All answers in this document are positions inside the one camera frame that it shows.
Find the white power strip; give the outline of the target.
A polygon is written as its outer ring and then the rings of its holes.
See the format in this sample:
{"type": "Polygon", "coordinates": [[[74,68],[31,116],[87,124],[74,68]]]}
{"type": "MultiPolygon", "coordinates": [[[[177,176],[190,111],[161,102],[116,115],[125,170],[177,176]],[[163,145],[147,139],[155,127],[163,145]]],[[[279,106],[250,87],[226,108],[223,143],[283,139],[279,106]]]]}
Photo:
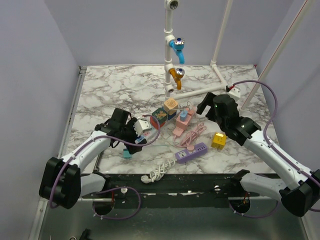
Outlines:
{"type": "MultiPolygon", "coordinates": [[[[181,111],[182,111],[181,109],[178,109],[176,116],[174,118],[172,118],[171,120],[167,120],[165,122],[164,126],[161,127],[161,129],[164,129],[164,128],[168,127],[170,124],[173,124],[173,122],[177,119],[177,117],[181,113],[181,111]]],[[[158,130],[155,129],[154,127],[152,127],[152,129],[143,133],[142,136],[144,137],[144,139],[147,142],[150,142],[156,137],[157,134],[158,134],[158,130]]]]}

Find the teal charger plug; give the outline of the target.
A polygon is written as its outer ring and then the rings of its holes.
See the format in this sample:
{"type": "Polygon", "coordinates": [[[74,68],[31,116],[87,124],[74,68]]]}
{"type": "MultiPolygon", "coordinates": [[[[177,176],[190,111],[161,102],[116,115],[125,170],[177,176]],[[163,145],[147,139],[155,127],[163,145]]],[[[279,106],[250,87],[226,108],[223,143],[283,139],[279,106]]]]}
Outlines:
{"type": "Polygon", "coordinates": [[[132,155],[129,153],[129,150],[126,148],[123,150],[123,158],[124,159],[131,159],[132,155]]]}

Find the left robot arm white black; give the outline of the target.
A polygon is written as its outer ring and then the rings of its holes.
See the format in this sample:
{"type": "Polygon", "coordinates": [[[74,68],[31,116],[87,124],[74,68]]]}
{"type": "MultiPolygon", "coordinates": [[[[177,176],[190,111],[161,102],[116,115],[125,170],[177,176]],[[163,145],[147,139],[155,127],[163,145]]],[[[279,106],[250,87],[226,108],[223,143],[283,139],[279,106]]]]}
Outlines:
{"type": "Polygon", "coordinates": [[[85,168],[115,142],[124,143],[131,155],[140,152],[147,143],[136,143],[143,132],[139,119],[126,110],[115,108],[111,118],[97,124],[80,146],[62,158],[51,157],[44,169],[39,195],[49,201],[51,208],[72,208],[80,197],[96,193],[104,198],[111,185],[100,173],[86,173],[85,168]]]}

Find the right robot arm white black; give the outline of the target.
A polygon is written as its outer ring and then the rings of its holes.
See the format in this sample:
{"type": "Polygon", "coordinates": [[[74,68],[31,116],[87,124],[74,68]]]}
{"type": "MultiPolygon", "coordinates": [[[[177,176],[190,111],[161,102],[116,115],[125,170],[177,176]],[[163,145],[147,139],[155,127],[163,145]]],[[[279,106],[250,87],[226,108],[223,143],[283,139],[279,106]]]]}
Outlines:
{"type": "Polygon", "coordinates": [[[319,170],[299,163],[264,134],[254,120],[240,116],[236,101],[228,94],[208,92],[197,105],[197,114],[201,115],[206,107],[210,107],[205,115],[208,120],[217,123],[229,139],[254,153],[278,175],[272,179],[241,170],[230,183],[234,195],[251,192],[272,198],[297,217],[312,209],[320,199],[319,170]]]}

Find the yellow cube socket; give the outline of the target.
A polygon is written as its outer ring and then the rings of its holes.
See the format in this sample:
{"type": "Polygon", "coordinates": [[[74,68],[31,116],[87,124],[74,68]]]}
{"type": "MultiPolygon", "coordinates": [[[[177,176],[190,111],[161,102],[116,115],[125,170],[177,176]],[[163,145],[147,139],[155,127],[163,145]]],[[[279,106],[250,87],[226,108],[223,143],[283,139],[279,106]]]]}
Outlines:
{"type": "Polygon", "coordinates": [[[211,147],[218,150],[222,150],[225,147],[226,142],[227,142],[227,136],[224,133],[216,132],[213,135],[211,147]]]}

